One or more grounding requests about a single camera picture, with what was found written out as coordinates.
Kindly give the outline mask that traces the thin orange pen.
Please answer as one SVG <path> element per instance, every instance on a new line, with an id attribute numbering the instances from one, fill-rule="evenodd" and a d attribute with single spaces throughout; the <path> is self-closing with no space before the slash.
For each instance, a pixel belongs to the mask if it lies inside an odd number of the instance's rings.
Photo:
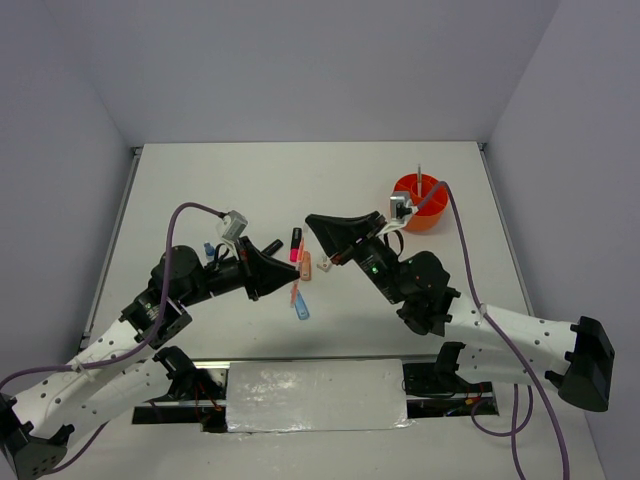
<path id="1" fill-rule="evenodd" d="M 291 308 L 295 307 L 298 291 L 299 291 L 299 281 L 296 280 L 291 284 L 290 301 L 289 301 L 289 306 Z"/>

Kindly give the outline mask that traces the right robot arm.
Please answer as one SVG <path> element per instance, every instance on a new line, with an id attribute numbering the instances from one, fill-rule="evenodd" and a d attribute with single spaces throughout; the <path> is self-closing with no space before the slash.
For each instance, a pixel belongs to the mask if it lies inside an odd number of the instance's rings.
<path id="1" fill-rule="evenodd" d="M 544 320 L 477 302 L 450 286 L 435 254 L 400 259 L 382 239 L 389 225 L 377 211 L 354 218 L 310 214 L 305 223 L 329 260 L 357 264 L 412 332 L 443 338 L 434 368 L 442 389 L 527 383 L 535 374 L 566 403 L 607 411 L 615 350 L 598 320 Z"/>

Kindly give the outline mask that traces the small blue-capped bottle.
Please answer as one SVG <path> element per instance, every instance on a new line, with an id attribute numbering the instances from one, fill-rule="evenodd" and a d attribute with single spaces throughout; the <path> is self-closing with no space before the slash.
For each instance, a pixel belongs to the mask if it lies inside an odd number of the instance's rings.
<path id="1" fill-rule="evenodd" d="M 209 242 L 205 242 L 203 244 L 205 258 L 208 263 L 211 263 L 215 260 L 216 248 Z"/>

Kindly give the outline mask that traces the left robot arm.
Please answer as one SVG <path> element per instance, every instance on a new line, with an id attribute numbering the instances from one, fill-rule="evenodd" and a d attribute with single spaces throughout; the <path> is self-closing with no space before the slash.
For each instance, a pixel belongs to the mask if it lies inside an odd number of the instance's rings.
<path id="1" fill-rule="evenodd" d="M 188 246 L 172 248 L 148 286 L 63 370 L 1 398 L 1 452 L 19 479 L 57 471 L 91 430 L 147 400 L 189 396 L 199 373 L 168 343 L 192 320 L 189 306 L 243 289 L 256 301 L 296 281 L 295 267 L 239 240 L 238 256 L 203 265 Z"/>

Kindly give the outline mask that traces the small white staples box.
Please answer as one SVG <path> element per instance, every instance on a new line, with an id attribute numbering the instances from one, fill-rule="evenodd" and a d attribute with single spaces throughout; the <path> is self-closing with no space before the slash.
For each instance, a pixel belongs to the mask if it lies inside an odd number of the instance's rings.
<path id="1" fill-rule="evenodd" d="M 323 256 L 322 259 L 317 264 L 317 267 L 323 272 L 329 272 L 332 266 L 333 264 L 327 256 Z"/>

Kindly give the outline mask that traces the pink black highlighter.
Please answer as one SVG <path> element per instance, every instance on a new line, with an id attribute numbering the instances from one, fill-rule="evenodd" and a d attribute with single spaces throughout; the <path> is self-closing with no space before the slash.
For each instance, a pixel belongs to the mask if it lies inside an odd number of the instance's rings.
<path id="1" fill-rule="evenodd" d="M 289 249 L 289 261 L 291 263 L 298 264 L 302 260 L 303 241 L 303 229 L 301 227 L 294 227 L 292 229 Z"/>

